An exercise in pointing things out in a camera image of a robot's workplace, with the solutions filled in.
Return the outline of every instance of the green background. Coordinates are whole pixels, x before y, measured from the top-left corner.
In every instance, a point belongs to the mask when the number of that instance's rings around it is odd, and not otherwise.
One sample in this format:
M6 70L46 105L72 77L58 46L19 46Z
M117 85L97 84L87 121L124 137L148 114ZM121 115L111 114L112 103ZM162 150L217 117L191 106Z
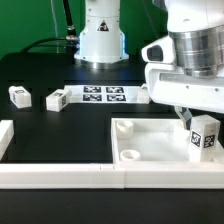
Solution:
M167 14L146 0L156 30L167 33ZM59 36L66 35L62 0L55 0ZM74 26L78 34L85 26L85 1L70 0ZM0 3L0 58L19 52L29 44L55 37L50 0L7 0ZM126 35L128 54L139 54L142 47L156 40L141 0L121 0L120 28ZM56 52L55 49L35 48L35 52Z

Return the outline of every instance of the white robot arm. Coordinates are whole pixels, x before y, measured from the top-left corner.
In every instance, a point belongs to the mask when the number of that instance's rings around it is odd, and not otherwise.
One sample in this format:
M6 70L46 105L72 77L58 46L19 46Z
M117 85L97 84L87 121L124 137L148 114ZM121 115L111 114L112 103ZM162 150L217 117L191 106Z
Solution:
M168 37L142 50L158 103L224 113L224 1L154 0L168 11Z
M128 59L119 27L120 0L85 0L86 25L75 59L92 68L109 68Z

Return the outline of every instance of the black tabletop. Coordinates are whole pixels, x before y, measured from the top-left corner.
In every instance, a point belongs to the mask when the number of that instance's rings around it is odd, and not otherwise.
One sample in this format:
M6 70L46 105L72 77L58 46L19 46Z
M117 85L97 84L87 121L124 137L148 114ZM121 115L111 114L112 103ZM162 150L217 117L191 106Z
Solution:
M0 64L1 119L14 120L15 137L2 162L112 163L112 117L176 117L157 104L69 104L46 110L46 97L65 85L141 86L145 64L131 57L114 70L88 69L57 54L11 54ZM23 86L32 107L17 109L8 88Z
M131 57L114 70L92 70L63 54L9 54L0 62L0 120L15 136L2 163L112 163L111 118L177 118L159 104L69 104L46 110L64 85L141 86L145 64ZM8 88L23 86L32 108L17 109ZM223 115L212 113L220 120ZM223 125L219 140L223 144ZM223 223L223 190L0 190L1 223Z

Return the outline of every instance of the black cable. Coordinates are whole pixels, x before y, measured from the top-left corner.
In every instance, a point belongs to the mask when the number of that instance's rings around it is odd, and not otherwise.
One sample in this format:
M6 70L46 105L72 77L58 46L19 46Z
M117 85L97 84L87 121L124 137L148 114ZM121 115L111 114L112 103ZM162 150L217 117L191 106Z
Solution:
M68 0L63 0L63 6L64 6L65 17L66 17L67 26L68 26L67 28L68 35L76 36L76 30L72 22L72 16L71 16Z
M74 48L74 45L72 44L38 44L35 45L33 47L62 47L62 48L66 48L66 47L71 47Z
M157 39L159 39L160 36L159 36L159 34L157 33L157 30L156 30L156 28L155 28L155 24L153 23L152 17L151 17L151 15L150 15L150 13L149 13L149 11L148 11L148 9L147 9L146 2L145 2L144 0L142 0L142 5L143 5L143 7L144 7L144 9L145 9L145 12L146 12L146 15L147 15L147 17L148 17L148 19L149 19L149 23L150 23L150 25L151 25L151 27L152 27L152 30L153 30L154 35L156 36Z
M47 38L47 39L39 40L39 41L36 41L36 42L32 43L28 47L25 47L23 50L21 50L21 52L27 53L31 48L37 46L38 44L46 43L46 42L50 42L50 41L59 41L59 40L66 40L66 37L53 37L53 38Z

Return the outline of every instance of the white tray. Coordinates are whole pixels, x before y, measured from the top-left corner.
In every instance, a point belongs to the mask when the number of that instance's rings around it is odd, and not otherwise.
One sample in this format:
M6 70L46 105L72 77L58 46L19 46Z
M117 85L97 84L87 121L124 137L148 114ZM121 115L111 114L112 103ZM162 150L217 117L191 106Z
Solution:
M131 121L133 136L119 139L117 123ZM186 132L176 133L175 119L112 119L113 160L125 169L125 187L223 188L224 150L219 142L212 161L190 162ZM140 160L123 161L123 150L136 150Z

